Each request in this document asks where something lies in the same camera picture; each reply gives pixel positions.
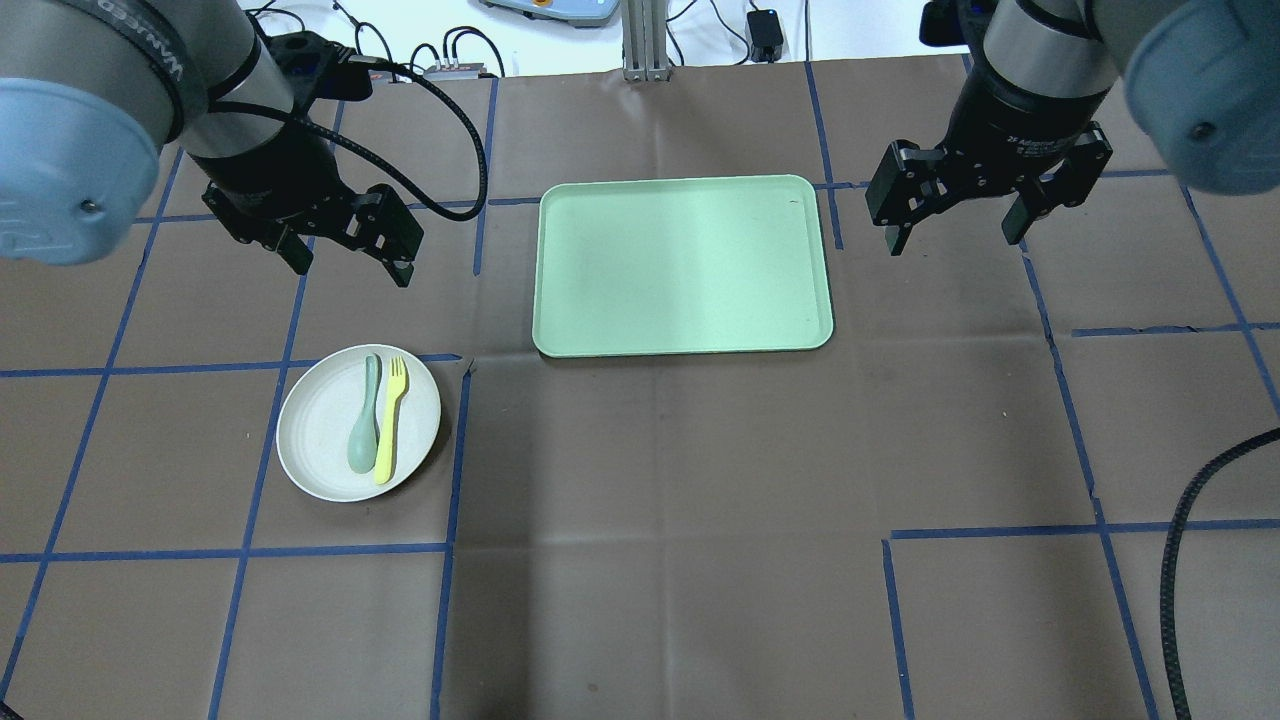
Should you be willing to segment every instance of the metal post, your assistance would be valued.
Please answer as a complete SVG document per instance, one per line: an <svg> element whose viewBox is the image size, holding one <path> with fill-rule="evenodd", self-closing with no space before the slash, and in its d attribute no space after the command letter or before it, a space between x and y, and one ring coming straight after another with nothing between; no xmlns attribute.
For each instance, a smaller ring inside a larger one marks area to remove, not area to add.
<svg viewBox="0 0 1280 720"><path fill-rule="evenodd" d="M671 79L666 0L622 0L622 77Z"/></svg>

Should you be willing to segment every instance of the power adapter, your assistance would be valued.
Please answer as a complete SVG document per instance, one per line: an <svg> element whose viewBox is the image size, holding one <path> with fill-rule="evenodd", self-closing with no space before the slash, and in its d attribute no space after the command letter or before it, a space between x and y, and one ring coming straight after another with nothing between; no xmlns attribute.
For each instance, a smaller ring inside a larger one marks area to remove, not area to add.
<svg viewBox="0 0 1280 720"><path fill-rule="evenodd" d="M782 59L782 23L777 10L751 10L746 14L746 35L751 38L753 63L776 63Z"/></svg>

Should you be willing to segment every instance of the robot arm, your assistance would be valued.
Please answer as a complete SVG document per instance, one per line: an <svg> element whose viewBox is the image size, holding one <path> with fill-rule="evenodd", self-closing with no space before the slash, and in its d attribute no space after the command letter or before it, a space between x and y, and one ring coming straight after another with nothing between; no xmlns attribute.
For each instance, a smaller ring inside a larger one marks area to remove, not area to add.
<svg viewBox="0 0 1280 720"><path fill-rule="evenodd" d="M218 111L305 118L317 97L364 100L369 65L352 50L266 38L234 0L0 3L0 256L106 255L155 186L159 149L178 141L237 241L302 274L300 233L330 237L408 284L422 229L389 186L347 187L301 123Z"/></svg>
<svg viewBox="0 0 1280 720"><path fill-rule="evenodd" d="M1091 118L1115 68L1183 182L1229 195L1280 184L1276 0L934 0L920 36L968 45L973 69L942 142L896 140L873 176L867 205L893 255L964 200L1016 193L1010 245L1083 202L1112 154Z"/></svg>

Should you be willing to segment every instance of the green tray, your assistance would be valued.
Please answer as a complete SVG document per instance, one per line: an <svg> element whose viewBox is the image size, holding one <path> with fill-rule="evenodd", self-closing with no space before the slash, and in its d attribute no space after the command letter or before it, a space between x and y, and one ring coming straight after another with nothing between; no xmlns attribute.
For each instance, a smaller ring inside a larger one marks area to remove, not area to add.
<svg viewBox="0 0 1280 720"><path fill-rule="evenodd" d="M819 347L835 327L820 228L796 176L556 186L534 345L553 357Z"/></svg>

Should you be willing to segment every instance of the light blue joint cap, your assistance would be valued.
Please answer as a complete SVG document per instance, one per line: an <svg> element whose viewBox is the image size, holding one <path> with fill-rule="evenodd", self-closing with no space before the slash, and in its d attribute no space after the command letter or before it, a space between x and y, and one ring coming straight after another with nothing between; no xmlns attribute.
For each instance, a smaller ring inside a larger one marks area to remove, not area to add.
<svg viewBox="0 0 1280 720"><path fill-rule="evenodd" d="M1134 50L1133 117L1187 184L1221 195L1280 184L1280 4L1190 0Z"/></svg>
<svg viewBox="0 0 1280 720"><path fill-rule="evenodd" d="M0 78L0 258L51 265L110 254L156 183L142 126L82 90Z"/></svg>

